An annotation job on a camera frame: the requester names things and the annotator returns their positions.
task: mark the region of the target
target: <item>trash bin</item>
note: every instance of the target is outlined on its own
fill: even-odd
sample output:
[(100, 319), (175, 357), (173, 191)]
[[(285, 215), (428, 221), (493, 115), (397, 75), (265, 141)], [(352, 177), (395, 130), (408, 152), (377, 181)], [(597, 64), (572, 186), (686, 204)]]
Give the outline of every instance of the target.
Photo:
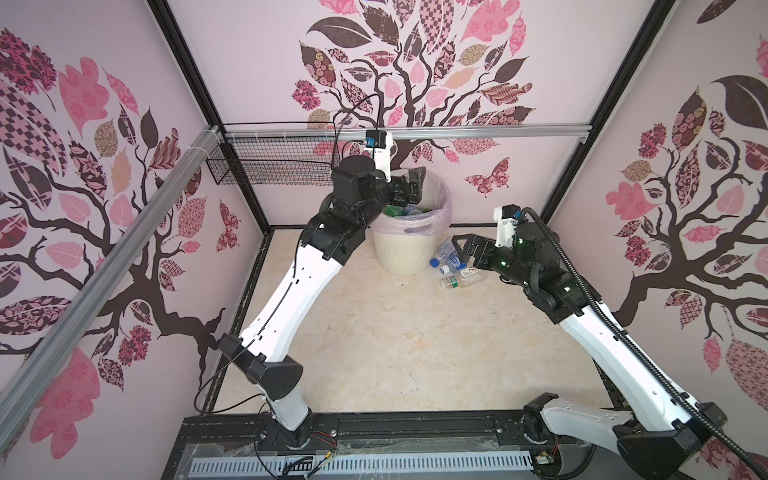
[[(392, 175), (407, 174), (394, 170)], [(437, 175), (427, 171), (419, 207), (426, 214), (389, 217), (379, 215), (373, 223), (373, 243), (379, 263), (395, 275), (416, 275), (429, 266), (439, 240), (451, 224), (451, 191)]]

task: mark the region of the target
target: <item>pink wall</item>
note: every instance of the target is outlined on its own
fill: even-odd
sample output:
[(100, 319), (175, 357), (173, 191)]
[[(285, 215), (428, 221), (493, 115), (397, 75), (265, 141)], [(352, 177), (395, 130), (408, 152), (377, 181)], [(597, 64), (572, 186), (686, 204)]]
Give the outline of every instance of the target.
[[(3, 22), (0, 385), (204, 127), (143, 1), (16, 2)], [(0, 475), (159, 477), (260, 237), (238, 189), (216, 186), (203, 166)]]
[[(651, 358), (768, 455), (768, 4), (709, 4), (680, 4), (552, 226)], [(711, 447), (686, 472), (752, 478)]]
[[(171, 2), (224, 121), (328, 119), (380, 90), (386, 112), (376, 118), (379, 102), (372, 99), (351, 127), (370, 125), (366, 118), (387, 126), (446, 125), (452, 118), (473, 124), (486, 113), (498, 116), (481, 124), (587, 123), (651, 3), (310, 0), (297, 8), (296, 2), (226, 0), (210, 8), (203, 1)], [(337, 28), (345, 25), (358, 34)], [(414, 45), (413, 32), (425, 46), (424, 61), (396, 59), (398, 48)], [(486, 73), (496, 48), (501, 56)], [(502, 113), (509, 108), (515, 111)], [(541, 208), (574, 138), (397, 143), (393, 168), (426, 165), (449, 184), (455, 222), (487, 222), (504, 202)], [(505, 158), (510, 178), (501, 181), (492, 172)], [(475, 176), (478, 185), (468, 181)], [(329, 191), (256, 190), (272, 223), (307, 222)]]

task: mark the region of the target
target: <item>marble floor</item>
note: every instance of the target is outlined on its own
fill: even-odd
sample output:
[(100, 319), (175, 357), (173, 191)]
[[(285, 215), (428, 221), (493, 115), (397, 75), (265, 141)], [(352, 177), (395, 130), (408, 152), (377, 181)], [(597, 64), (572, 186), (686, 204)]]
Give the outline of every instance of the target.
[[(449, 233), (470, 232), (495, 237), (495, 228)], [(293, 261), (299, 234), (275, 232), (245, 326)], [(299, 387), (313, 411), (519, 409), (543, 392), (611, 406), (590, 356), (520, 288), (488, 274), (442, 292), (431, 267), (395, 276), (379, 265), (371, 236), (368, 230), (368, 240), (321, 292), (290, 347), (304, 365)], [(216, 409), (255, 392), (230, 368)], [(254, 399), (231, 412), (257, 412), (262, 403)]]

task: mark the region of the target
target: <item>butterfly painting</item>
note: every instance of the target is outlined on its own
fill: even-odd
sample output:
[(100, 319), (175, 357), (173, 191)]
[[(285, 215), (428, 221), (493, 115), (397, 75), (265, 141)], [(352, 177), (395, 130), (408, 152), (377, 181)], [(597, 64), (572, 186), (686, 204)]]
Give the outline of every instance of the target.
[(237, 219), (237, 215), (230, 213), (230, 208), (219, 200), (219, 210), (221, 211), (221, 220), (224, 220), (224, 232), (219, 236), (219, 241), (216, 243), (216, 251), (220, 252), (225, 248), (234, 248), (237, 246), (237, 227), (240, 225), (240, 220)]
[(509, 170), (509, 157), (498, 162), (490, 175), (470, 175), (464, 180), (468, 181), (470, 185), (477, 187), (478, 192), (488, 198), (488, 194), (493, 190), (493, 187), (509, 188), (509, 185), (507, 185), (509, 175), (505, 173), (507, 170)]

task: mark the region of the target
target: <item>wall mural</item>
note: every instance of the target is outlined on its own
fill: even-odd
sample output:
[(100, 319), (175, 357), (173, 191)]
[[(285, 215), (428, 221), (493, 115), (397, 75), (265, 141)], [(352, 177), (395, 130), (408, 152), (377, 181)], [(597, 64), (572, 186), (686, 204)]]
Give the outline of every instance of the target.
[[(697, 23), (715, 19), (734, 1), (715, 0)], [(768, 42), (762, 37), (756, 60), (768, 78)], [(710, 370), (722, 366), (727, 346), (725, 364), (733, 379), (768, 410), (768, 353), (737, 338), (745, 332), (768, 340), (768, 300), (738, 291), (747, 284), (768, 287), (768, 238), (764, 227), (758, 228), (768, 223), (768, 147), (754, 137), (728, 134), (735, 122), (764, 137), (768, 85), (746, 75), (713, 83), (725, 90), (724, 113), (694, 91), (671, 129), (659, 123), (641, 134), (641, 159), (621, 172), (628, 182), (606, 196), (614, 213), (628, 220), (616, 237), (625, 239), (624, 257), (633, 266), (629, 291), (614, 315), (627, 326), (649, 289), (671, 290), (665, 308), (679, 309), (681, 329), (693, 321), (707, 325), (702, 360)], [(722, 309), (727, 332), (713, 326), (716, 308)], [(750, 454), (768, 468), (768, 458)], [(727, 471), (729, 480), (756, 478), (717, 439), (705, 445), (700, 460)]]
[[(512, 83), (526, 58), (515, 58), (527, 27), (519, 0), (320, 0), (342, 16), (323, 18), (310, 26), (300, 42), (301, 59), (311, 81), (300, 79), (292, 98), (309, 115), (310, 128), (350, 114), (350, 126), (433, 127), (520, 124), (534, 108), (513, 105), (533, 88)], [(463, 28), (455, 18), (468, 15)], [(336, 47), (312, 46), (319, 32)], [(350, 48), (365, 45), (362, 57)], [(369, 94), (376, 97), (365, 99)], [(409, 156), (418, 163), (442, 155), (450, 162), (498, 145), (491, 138), (397, 140), (392, 169)], [(344, 155), (359, 152), (354, 142), (339, 144)], [(329, 154), (328, 142), (315, 155)], [(507, 161), (491, 175), (466, 181), (487, 194), (506, 186)]]
[[(0, 308), (0, 355), (27, 356), (35, 350), (42, 341), (39, 333), (54, 325), (70, 304), (46, 290), (52, 292), (56, 280), (69, 285), (68, 291), (80, 290), (180, 158), (176, 129), (161, 140), (150, 108), (140, 114), (128, 86), (100, 67), (83, 57), (79, 70), (66, 65), (56, 71), (38, 46), (30, 49), (8, 29), (0, 35), (0, 73), (10, 82), (0, 80), (0, 140), (15, 186), (0, 191), (2, 212), (11, 212), (0, 220), (0, 249), (7, 252), (0, 254), (0, 298), (22, 281), (32, 295)], [(61, 104), (46, 93), (57, 81)], [(71, 119), (74, 128), (64, 137), (66, 147), (59, 133), (63, 129), (55, 127), (64, 121), (49, 120), (30, 98), (39, 91), (46, 93), (54, 111), (65, 111)], [(114, 108), (108, 106), (112, 94), (119, 101), (112, 102)], [(101, 123), (92, 139), (85, 138), (84, 126), (92, 121)], [(196, 197), (201, 174), (198, 169), (129, 268), (132, 283), (107, 301), (94, 328), (85, 333), (100, 338), (94, 351), (76, 349), (41, 397), (30, 439), (40, 442), (53, 435), (54, 458), (76, 443), (74, 423), (93, 412), (91, 400), (99, 397), (100, 382), (124, 390), (126, 369), (147, 357), (153, 339), (192, 337), (202, 383), (207, 351), (217, 348), (214, 333), (224, 308), (204, 321), (169, 311), (165, 303), (166, 295), (178, 294), (174, 279), (184, 274), (181, 259), (201, 247), (194, 239), (207, 202), (207, 197)], [(227, 205), (219, 204), (224, 231), (217, 251), (237, 246), (240, 223)], [(64, 216), (56, 217), (57, 210)]]

